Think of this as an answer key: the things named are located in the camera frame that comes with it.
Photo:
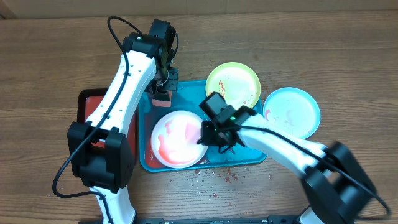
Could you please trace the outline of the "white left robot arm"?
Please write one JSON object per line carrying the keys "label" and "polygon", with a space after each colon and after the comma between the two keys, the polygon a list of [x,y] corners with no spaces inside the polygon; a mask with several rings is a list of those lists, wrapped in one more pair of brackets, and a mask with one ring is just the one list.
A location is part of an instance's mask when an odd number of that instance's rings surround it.
{"label": "white left robot arm", "polygon": [[98,107],[84,122],[68,129],[69,158],[60,168],[72,166],[73,175],[89,187],[99,203],[102,223],[134,223],[135,209],[127,189],[135,158],[128,132],[144,92],[169,101],[177,89],[178,70],[170,65],[178,45],[175,31],[132,33],[118,42],[121,61],[113,82]]}

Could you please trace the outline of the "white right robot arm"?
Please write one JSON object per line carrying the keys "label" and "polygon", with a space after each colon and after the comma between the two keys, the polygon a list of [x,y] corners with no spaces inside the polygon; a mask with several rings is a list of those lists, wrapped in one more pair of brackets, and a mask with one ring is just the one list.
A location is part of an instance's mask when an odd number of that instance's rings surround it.
{"label": "white right robot arm", "polygon": [[297,223],[354,223],[371,199],[386,204],[343,144],[326,147],[283,133],[246,106],[236,110],[202,103],[200,108],[209,121],[202,123],[198,143],[222,152],[235,144],[261,151],[300,179],[310,205]]}

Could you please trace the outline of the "black tray with red liquid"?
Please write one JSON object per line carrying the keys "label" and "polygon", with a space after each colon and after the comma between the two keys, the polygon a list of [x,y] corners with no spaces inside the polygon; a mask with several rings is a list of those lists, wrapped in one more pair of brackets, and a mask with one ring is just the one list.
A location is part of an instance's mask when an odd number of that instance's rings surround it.
{"label": "black tray with red liquid", "polygon": [[[86,89],[80,92],[78,96],[78,109],[77,109],[77,122],[84,123],[89,115],[91,115],[94,110],[100,105],[104,95],[107,92],[107,88],[97,88],[97,89]],[[132,151],[132,160],[136,163],[137,154],[137,142],[136,142],[136,131],[137,131],[137,111],[133,114],[131,118],[129,131],[127,133],[127,140],[129,142]]]}

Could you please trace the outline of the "white plate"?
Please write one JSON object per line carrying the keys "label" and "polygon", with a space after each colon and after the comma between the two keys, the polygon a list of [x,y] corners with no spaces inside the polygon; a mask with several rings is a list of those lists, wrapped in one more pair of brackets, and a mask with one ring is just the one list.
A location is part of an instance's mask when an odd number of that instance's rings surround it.
{"label": "white plate", "polygon": [[208,147],[198,144],[202,119],[190,111],[178,110],[163,116],[154,126],[150,146],[161,164],[184,169],[195,165]]}

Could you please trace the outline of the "red sponge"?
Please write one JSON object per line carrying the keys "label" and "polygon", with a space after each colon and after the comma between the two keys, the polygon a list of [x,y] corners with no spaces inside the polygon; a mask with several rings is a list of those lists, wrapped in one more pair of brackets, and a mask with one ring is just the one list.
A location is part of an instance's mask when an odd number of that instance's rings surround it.
{"label": "red sponge", "polygon": [[152,97],[152,104],[158,107],[171,107],[172,92],[171,91],[157,91]]}

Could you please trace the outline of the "yellow-green plate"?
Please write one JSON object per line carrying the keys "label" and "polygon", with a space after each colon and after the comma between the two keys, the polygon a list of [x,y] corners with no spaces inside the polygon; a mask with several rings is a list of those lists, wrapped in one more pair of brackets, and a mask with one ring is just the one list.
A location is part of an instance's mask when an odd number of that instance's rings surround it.
{"label": "yellow-green plate", "polygon": [[218,92],[236,110],[241,106],[254,108],[260,99],[261,84],[257,74],[247,65],[227,62],[211,71],[205,91],[207,96]]}

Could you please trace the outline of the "light blue plate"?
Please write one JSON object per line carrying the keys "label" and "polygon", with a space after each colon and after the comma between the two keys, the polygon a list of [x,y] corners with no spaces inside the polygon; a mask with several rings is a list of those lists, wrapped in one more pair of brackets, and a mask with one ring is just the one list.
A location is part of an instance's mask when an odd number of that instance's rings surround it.
{"label": "light blue plate", "polygon": [[316,100],[294,87],[273,91],[264,102],[263,114],[270,124],[300,139],[312,136],[321,122]]}

